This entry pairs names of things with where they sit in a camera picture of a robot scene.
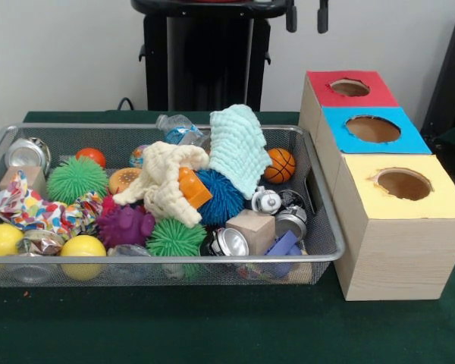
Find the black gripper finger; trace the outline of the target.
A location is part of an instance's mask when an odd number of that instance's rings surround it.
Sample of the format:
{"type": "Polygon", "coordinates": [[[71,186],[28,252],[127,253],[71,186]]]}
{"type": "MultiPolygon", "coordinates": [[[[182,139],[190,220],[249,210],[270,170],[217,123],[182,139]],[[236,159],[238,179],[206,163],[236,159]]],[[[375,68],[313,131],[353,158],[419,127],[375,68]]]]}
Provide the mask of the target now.
{"type": "Polygon", "coordinates": [[[285,13],[286,30],[289,33],[295,33],[297,31],[297,7],[295,1],[286,0],[285,5],[287,6],[285,13]]]}
{"type": "Polygon", "coordinates": [[[328,0],[320,0],[317,11],[317,30],[318,33],[328,32],[328,0]]]}

